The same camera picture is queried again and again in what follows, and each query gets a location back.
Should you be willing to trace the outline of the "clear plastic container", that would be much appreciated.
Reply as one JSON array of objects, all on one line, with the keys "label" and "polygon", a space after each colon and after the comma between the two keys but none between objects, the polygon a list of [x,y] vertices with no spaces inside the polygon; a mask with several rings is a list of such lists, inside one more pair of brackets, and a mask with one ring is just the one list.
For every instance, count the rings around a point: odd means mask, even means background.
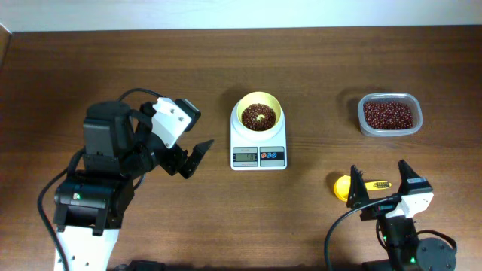
[{"label": "clear plastic container", "polygon": [[407,136],[420,130],[423,113],[408,93],[371,93],[358,103],[358,120],[366,136]]}]

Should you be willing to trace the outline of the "red adzuki beans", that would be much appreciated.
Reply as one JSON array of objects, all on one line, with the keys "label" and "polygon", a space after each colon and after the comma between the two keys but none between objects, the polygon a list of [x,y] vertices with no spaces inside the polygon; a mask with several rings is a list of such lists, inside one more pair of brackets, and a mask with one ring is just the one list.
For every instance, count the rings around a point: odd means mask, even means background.
[{"label": "red adzuki beans", "polygon": [[373,129],[399,130],[413,127],[410,108],[400,102],[366,102],[363,104],[365,121]]}]

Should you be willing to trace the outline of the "yellow plastic bowl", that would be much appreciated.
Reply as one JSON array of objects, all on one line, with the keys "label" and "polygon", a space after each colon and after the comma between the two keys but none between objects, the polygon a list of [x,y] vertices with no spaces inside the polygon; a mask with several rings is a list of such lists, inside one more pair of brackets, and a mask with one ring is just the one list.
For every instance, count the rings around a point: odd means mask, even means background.
[{"label": "yellow plastic bowl", "polygon": [[256,131],[250,130],[250,129],[243,126],[243,124],[242,124],[242,112],[248,106],[250,106],[252,104],[258,104],[258,103],[268,105],[276,113],[275,125],[271,129],[268,129],[268,130],[265,130],[265,131],[262,131],[262,132],[274,130],[282,122],[282,107],[281,107],[279,101],[277,100],[277,98],[275,98],[273,95],[271,95],[269,93],[252,92],[252,93],[249,93],[249,94],[245,95],[244,97],[242,97],[241,100],[239,100],[239,102],[237,103],[236,108],[234,109],[234,120],[236,120],[241,125],[242,128],[247,129],[250,132],[256,132]]}]

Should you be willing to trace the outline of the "red beans in bowl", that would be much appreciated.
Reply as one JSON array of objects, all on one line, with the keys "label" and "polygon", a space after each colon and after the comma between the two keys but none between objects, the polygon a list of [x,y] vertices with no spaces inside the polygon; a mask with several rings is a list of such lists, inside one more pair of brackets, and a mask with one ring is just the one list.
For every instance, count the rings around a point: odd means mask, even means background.
[{"label": "red beans in bowl", "polygon": [[271,129],[275,122],[276,113],[268,105],[252,104],[242,112],[243,126],[256,132]]}]

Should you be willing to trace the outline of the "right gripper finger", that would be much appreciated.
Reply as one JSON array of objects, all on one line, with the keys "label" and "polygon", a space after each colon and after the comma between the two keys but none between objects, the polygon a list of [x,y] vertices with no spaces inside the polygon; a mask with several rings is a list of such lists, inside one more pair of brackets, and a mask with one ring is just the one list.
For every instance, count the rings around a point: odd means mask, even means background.
[{"label": "right gripper finger", "polygon": [[347,197],[347,208],[358,208],[369,201],[368,190],[362,178],[362,172],[355,165],[350,168],[350,186]]},{"label": "right gripper finger", "polygon": [[400,160],[398,162],[398,169],[401,176],[401,184],[398,188],[398,193],[403,195],[418,193],[417,184],[411,184],[408,180],[413,178],[419,178],[419,175],[413,171],[409,164],[405,160]]}]

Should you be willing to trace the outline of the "white digital kitchen scale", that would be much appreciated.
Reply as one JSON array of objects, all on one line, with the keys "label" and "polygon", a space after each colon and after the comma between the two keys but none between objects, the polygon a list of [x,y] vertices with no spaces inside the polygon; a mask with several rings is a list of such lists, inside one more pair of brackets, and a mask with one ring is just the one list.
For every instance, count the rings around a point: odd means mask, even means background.
[{"label": "white digital kitchen scale", "polygon": [[232,170],[283,170],[288,165],[285,115],[277,105],[268,105],[276,114],[271,129],[253,131],[242,123],[248,104],[236,103],[230,117],[230,167]]}]

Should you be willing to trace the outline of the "yellow measuring scoop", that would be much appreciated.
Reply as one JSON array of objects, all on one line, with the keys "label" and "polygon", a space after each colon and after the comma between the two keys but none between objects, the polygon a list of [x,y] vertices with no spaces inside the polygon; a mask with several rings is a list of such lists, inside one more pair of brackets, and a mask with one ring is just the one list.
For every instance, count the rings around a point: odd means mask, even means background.
[{"label": "yellow measuring scoop", "polygon": [[[334,194],[335,196],[346,202],[349,196],[349,189],[351,184],[351,177],[348,175],[343,175],[337,179],[334,183]],[[365,187],[367,190],[385,190],[392,186],[388,181],[369,181],[365,182]]]}]

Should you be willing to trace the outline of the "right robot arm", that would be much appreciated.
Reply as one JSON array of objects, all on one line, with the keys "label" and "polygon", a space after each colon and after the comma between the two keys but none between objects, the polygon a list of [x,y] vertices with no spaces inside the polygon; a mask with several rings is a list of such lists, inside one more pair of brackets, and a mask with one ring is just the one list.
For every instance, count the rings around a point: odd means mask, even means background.
[{"label": "right robot arm", "polygon": [[427,178],[418,175],[405,160],[398,162],[401,184],[396,193],[371,199],[362,173],[351,166],[346,206],[358,209],[362,221],[376,222],[376,235],[388,258],[364,262],[363,270],[436,271],[456,268],[454,239],[434,230],[415,228],[413,217],[424,212],[434,194]]}]

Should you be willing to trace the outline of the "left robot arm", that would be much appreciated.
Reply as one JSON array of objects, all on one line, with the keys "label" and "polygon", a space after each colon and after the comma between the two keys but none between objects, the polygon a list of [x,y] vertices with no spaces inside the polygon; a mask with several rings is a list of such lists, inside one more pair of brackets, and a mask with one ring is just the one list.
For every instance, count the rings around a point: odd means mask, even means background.
[{"label": "left robot arm", "polygon": [[186,151],[176,141],[201,112],[186,99],[159,98],[140,110],[122,101],[87,109],[85,146],[73,156],[56,189],[57,270],[105,270],[135,196],[137,178],[156,167],[190,178],[212,141]]}]

